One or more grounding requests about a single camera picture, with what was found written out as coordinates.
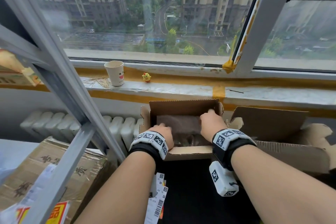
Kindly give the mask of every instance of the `person's hand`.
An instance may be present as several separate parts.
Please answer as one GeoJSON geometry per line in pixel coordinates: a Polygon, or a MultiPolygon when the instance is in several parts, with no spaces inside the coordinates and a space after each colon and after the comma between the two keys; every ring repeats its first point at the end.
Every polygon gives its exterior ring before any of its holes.
{"type": "Polygon", "coordinates": [[[166,140],[168,150],[171,150],[174,147],[173,135],[171,134],[171,127],[166,127],[164,123],[161,123],[160,125],[155,125],[154,127],[148,130],[160,133],[166,140]]]}
{"type": "Polygon", "coordinates": [[[217,115],[213,109],[200,116],[202,122],[201,135],[210,143],[213,136],[220,130],[228,128],[221,116],[217,115]]]}

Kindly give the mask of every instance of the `person's left hand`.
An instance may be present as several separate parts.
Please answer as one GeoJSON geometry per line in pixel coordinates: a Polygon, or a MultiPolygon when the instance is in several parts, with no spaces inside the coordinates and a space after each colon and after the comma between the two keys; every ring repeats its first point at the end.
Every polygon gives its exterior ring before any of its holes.
{"type": "Polygon", "coordinates": [[[168,150],[174,147],[173,135],[171,134],[171,127],[166,127],[164,123],[160,125],[155,125],[154,127],[148,129],[148,131],[155,131],[160,133],[166,140],[168,150]]]}

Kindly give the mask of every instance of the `open cardboard box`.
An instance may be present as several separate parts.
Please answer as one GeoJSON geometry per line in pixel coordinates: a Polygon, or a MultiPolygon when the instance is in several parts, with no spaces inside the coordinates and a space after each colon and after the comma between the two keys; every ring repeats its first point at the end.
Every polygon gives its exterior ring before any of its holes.
{"type": "MultiPolygon", "coordinates": [[[[142,133],[156,124],[158,115],[200,116],[209,109],[223,114],[218,99],[150,101],[150,111],[142,106],[142,133]]],[[[310,174],[328,173],[336,168],[336,145],[325,137],[332,131],[324,124],[302,125],[308,112],[237,107],[231,118],[231,128],[240,129],[252,137],[258,148],[271,156],[310,174]]],[[[175,147],[165,160],[211,158],[212,146],[175,147]]]]}

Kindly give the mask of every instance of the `wristband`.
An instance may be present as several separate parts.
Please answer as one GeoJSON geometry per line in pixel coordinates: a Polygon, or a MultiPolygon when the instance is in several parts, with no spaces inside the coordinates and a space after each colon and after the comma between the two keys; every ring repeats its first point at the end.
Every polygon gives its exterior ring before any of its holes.
{"type": "Polygon", "coordinates": [[[233,171],[231,157],[235,150],[243,145],[254,145],[256,143],[246,134],[237,129],[222,129],[218,131],[213,139],[213,154],[222,163],[223,167],[233,171]]]}
{"type": "Polygon", "coordinates": [[[131,143],[130,150],[134,145],[137,145],[138,143],[146,143],[152,145],[155,149],[158,150],[162,160],[166,158],[166,155],[168,153],[168,146],[166,144],[165,138],[160,133],[156,131],[145,131],[139,134],[131,143]]]}
{"type": "Polygon", "coordinates": [[[158,167],[159,164],[162,162],[162,158],[159,154],[159,151],[155,149],[154,146],[152,146],[151,144],[138,143],[134,145],[133,147],[131,147],[129,154],[131,154],[132,152],[136,152],[136,151],[143,151],[145,153],[148,153],[150,156],[152,156],[152,158],[155,161],[156,167],[158,167]]]}

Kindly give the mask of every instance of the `forearm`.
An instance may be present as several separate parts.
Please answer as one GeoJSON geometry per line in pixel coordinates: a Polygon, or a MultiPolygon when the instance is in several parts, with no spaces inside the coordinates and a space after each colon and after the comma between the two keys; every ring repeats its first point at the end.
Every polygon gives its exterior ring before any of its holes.
{"type": "Polygon", "coordinates": [[[111,175],[75,224],[142,224],[145,221],[155,161],[136,151],[111,175]]]}
{"type": "Polygon", "coordinates": [[[329,186],[251,145],[238,148],[231,163],[265,224],[335,223],[329,186]]]}

